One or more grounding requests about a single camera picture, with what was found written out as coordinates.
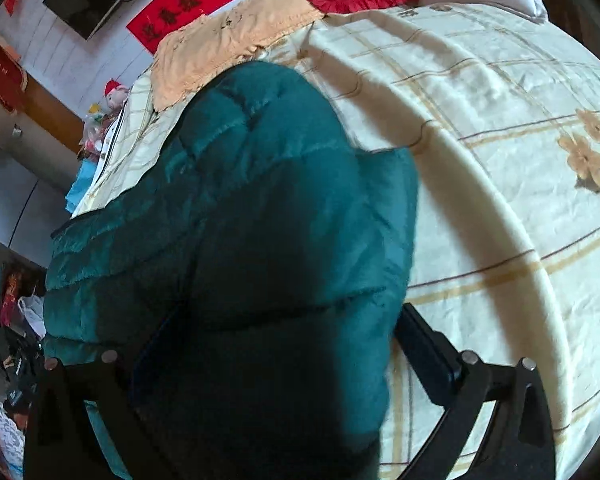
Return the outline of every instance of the red paper with chinese characters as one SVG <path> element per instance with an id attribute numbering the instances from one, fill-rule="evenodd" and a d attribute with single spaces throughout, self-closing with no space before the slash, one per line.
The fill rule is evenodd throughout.
<path id="1" fill-rule="evenodd" d="M 154 0 L 132 19 L 126 28 L 144 47 L 155 54 L 167 34 L 191 23 L 202 14 L 211 14 L 232 0 Z"/>

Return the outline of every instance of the cabinet door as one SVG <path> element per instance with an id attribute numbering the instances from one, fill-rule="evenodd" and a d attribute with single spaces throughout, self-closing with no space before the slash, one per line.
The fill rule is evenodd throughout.
<path id="1" fill-rule="evenodd" d="M 38 179 L 0 149 L 0 243 L 9 246 Z"/>
<path id="2" fill-rule="evenodd" d="M 10 249 L 45 269 L 51 262 L 51 235 L 71 215 L 61 193 L 38 181 L 13 235 Z"/>

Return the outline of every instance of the brown wooden panel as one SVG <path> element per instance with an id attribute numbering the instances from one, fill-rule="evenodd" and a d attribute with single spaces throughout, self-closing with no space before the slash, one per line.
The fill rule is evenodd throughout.
<path id="1" fill-rule="evenodd" d="M 30 75 L 24 95 L 24 113 L 72 152 L 78 153 L 84 125 L 82 120 Z"/>

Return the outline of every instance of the green puffer jacket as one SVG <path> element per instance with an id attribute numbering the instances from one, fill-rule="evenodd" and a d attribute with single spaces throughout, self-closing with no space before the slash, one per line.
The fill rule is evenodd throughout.
<path id="1" fill-rule="evenodd" d="M 408 150 L 352 148 L 296 72 L 230 69 L 135 187 L 55 236 L 46 355 L 155 327 L 132 402 L 183 478 L 376 478 L 416 194 Z"/>

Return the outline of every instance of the red hat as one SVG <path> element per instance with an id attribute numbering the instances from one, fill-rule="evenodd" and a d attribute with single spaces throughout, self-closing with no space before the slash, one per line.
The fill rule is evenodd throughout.
<path id="1" fill-rule="evenodd" d="M 122 86 L 119 82 L 117 82 L 113 79 L 110 80 L 107 83 L 107 85 L 104 87 L 104 97 L 108 96 L 111 91 L 115 90 L 119 86 Z"/>

